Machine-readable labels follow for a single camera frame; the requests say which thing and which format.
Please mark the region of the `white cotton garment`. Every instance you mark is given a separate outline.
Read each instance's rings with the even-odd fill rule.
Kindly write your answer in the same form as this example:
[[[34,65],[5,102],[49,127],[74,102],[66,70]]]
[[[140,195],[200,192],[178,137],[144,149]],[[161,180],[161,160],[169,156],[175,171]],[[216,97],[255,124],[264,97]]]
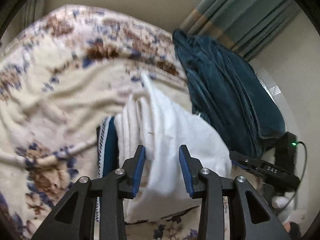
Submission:
[[[230,177],[232,170],[229,150],[212,126],[164,95],[146,74],[142,85],[114,119],[120,164],[132,158],[139,145],[145,147],[138,193],[124,203],[130,224],[157,221],[201,204],[186,192],[178,159],[181,145],[222,177]]]

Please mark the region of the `floral cream bed blanket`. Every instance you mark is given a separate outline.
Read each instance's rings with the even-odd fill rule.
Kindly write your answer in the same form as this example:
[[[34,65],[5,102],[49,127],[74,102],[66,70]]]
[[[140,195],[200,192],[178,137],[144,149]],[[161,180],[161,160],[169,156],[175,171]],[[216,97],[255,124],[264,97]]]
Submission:
[[[1,215],[31,239],[82,176],[98,178],[97,127],[140,90],[142,75],[194,114],[171,34],[103,8],[66,5],[1,55]],[[126,223],[128,239],[197,239],[200,205]]]

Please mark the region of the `teal striped curtain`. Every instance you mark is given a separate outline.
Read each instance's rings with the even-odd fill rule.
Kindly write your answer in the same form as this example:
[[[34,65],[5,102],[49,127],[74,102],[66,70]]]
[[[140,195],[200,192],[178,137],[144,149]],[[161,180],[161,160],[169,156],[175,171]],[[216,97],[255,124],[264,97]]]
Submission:
[[[181,24],[251,61],[300,12],[294,0],[202,0]]]

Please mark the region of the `navy white trimmed garment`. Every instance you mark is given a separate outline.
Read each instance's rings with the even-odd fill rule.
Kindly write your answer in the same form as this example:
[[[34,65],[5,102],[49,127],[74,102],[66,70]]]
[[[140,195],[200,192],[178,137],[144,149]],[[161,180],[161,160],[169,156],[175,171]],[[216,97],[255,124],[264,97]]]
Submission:
[[[107,176],[119,167],[118,136],[114,116],[107,116],[97,127],[98,178]]]

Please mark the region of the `dark teal plush blanket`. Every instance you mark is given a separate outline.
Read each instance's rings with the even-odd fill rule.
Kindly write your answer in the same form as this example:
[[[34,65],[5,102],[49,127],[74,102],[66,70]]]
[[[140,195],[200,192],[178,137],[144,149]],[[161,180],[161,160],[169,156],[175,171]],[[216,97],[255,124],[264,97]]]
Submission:
[[[283,116],[252,66],[209,36],[175,30],[175,53],[200,114],[231,151],[259,159],[285,134]]]

